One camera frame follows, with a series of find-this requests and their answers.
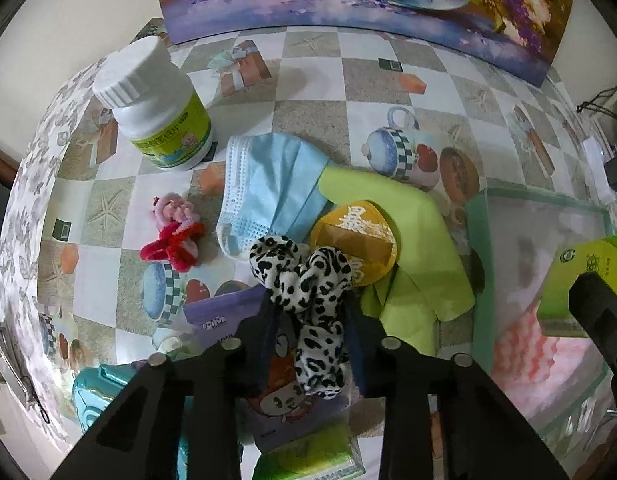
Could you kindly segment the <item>small green tissue pack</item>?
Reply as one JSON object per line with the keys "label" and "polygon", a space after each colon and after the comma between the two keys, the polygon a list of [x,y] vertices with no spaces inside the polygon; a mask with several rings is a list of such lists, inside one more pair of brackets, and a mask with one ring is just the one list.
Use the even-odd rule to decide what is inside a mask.
{"label": "small green tissue pack", "polygon": [[603,304],[617,296],[617,235],[560,248],[548,269],[537,308],[537,322],[546,337],[585,337],[571,309]]}

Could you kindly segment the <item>pink white striped towel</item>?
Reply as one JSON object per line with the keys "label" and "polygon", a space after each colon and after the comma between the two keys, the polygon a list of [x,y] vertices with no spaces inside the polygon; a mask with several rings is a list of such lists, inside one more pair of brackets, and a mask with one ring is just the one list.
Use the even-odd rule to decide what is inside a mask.
{"label": "pink white striped towel", "polygon": [[530,304],[495,342],[491,377],[517,410],[542,428],[586,393],[604,370],[593,342],[548,337]]}

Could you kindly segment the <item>green white tissue pack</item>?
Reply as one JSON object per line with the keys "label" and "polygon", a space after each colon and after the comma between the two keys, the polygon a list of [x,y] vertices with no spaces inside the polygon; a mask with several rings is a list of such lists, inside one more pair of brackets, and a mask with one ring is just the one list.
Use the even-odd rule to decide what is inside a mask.
{"label": "green white tissue pack", "polygon": [[346,422],[337,422],[262,454],[252,478],[356,479],[363,474],[359,441]]}

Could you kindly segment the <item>lime green cloth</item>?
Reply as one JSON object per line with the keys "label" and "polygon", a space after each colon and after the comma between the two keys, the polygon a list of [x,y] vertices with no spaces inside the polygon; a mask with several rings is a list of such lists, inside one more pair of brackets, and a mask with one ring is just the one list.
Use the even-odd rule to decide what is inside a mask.
{"label": "lime green cloth", "polygon": [[397,262],[364,288],[363,312],[386,333],[426,356],[438,351],[437,324],[451,322],[475,305],[475,296],[435,201],[418,188],[380,174],[327,167],[319,192],[338,206],[372,203],[397,241]]}

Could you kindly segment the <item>pink red plush doll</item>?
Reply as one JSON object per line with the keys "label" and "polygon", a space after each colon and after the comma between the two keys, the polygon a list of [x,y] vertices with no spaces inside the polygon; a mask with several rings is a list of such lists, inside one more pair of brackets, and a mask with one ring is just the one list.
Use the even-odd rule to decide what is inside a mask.
{"label": "pink red plush doll", "polygon": [[197,266],[198,242],[206,229],[194,205],[177,193],[167,193],[153,200],[152,214],[159,237],[141,248],[141,260],[166,261],[179,273]]}

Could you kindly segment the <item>black white leopard scrunchie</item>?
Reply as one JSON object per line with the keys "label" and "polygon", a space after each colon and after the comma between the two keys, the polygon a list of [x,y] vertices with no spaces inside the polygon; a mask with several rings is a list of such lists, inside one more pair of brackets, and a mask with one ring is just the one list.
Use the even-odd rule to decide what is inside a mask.
{"label": "black white leopard scrunchie", "polygon": [[259,238],[249,249],[254,278],[273,304],[295,320],[296,380],[307,396],[335,398],[345,386],[342,304],[352,288],[352,268],[336,247],[306,252],[291,238]]}

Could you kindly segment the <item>yellow round snack packet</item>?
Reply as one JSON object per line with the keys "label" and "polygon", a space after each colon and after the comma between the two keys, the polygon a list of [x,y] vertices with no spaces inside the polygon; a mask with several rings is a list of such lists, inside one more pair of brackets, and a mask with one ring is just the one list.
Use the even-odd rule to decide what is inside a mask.
{"label": "yellow round snack packet", "polygon": [[397,241],[371,202],[338,206],[322,216],[310,234],[312,249],[338,248],[352,268],[352,284],[365,287],[383,278],[397,260]]}

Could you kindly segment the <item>blue surgical face mask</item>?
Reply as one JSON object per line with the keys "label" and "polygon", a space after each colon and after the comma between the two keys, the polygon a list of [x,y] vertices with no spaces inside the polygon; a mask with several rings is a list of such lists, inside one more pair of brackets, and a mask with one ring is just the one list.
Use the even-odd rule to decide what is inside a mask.
{"label": "blue surgical face mask", "polygon": [[261,237],[309,236],[327,205],[318,180],[329,157],[297,136],[233,136],[226,146],[225,184],[216,235],[223,253],[246,260]]}

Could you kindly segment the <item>teal plastic toy case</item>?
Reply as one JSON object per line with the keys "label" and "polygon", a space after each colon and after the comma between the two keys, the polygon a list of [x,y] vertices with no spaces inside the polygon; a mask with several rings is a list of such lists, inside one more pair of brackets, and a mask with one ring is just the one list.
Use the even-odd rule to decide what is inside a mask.
{"label": "teal plastic toy case", "polygon": [[114,396],[54,473],[56,479],[198,479],[192,433],[199,358],[154,354]]}

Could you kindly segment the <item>translucent teal-rimmed tray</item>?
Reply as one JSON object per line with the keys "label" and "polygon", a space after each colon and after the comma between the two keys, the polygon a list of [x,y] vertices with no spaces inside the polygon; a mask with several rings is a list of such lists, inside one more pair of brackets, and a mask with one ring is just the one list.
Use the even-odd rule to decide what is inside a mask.
{"label": "translucent teal-rimmed tray", "polygon": [[473,357],[558,458],[589,450],[608,419],[610,370],[568,289],[584,266],[578,247],[612,234],[608,211],[521,188],[487,188],[465,209],[483,275]]}

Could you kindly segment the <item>white power strip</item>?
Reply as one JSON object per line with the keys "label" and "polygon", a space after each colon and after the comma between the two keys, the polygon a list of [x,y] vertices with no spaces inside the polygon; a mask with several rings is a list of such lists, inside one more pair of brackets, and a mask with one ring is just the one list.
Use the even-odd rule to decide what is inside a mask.
{"label": "white power strip", "polygon": [[583,141],[582,148],[592,173],[597,196],[602,204],[609,205],[615,200],[615,192],[612,191],[607,180],[603,150],[593,136],[589,136]]}

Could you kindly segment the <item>grey floral tablecloth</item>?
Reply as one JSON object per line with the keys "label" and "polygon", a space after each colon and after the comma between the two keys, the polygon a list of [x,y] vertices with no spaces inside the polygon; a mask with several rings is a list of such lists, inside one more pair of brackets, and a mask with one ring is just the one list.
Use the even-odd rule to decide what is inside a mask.
{"label": "grey floral tablecloth", "polygon": [[103,63],[92,63],[66,81],[46,108],[20,162],[0,233],[0,322],[23,368],[28,418],[54,444],[66,442],[68,434],[59,411],[61,374],[46,356],[40,334],[40,244],[60,165],[92,102],[92,83]]}

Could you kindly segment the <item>checkered printed vinyl mat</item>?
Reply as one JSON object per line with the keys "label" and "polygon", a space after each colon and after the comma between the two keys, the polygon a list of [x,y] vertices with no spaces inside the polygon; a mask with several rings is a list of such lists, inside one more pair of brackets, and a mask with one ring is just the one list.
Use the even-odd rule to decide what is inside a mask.
{"label": "checkered printed vinyl mat", "polygon": [[[599,139],[566,87],[550,73],[540,87],[472,56],[417,39],[360,29],[276,27],[228,32],[171,51],[209,107],[211,162],[231,136],[278,131],[310,142],[339,165],[380,166],[385,127],[417,122],[432,151],[453,162],[432,188],[458,252],[468,250],[464,204],[471,193],[517,188],[601,208],[563,220],[561,240],[617,233],[617,198],[596,180],[584,151]],[[40,134],[56,180],[38,258],[37,299],[48,367],[39,385],[54,433],[70,440],[78,371],[148,356],[154,324],[142,310],[144,283],[161,272],[139,251],[154,233],[149,202],[185,194],[215,226],[220,199],[200,170],[164,171],[116,130],[92,95],[92,72],[59,92],[57,117]]]}

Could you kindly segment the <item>floral oil painting canvas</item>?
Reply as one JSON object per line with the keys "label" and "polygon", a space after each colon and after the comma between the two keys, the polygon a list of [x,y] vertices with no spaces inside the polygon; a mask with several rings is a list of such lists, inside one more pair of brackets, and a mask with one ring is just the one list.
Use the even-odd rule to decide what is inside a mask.
{"label": "floral oil painting canvas", "polygon": [[441,44],[543,82],[573,0],[159,0],[176,42],[273,26],[341,26]]}

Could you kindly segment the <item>white green-label pill bottle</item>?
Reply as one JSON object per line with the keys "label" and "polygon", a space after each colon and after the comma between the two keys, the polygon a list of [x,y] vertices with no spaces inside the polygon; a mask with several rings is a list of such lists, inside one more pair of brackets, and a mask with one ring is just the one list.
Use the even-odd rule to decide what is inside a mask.
{"label": "white green-label pill bottle", "polygon": [[92,84],[123,134],[162,170],[188,170],[208,155],[212,122],[191,79],[162,38],[147,36],[115,52]]}

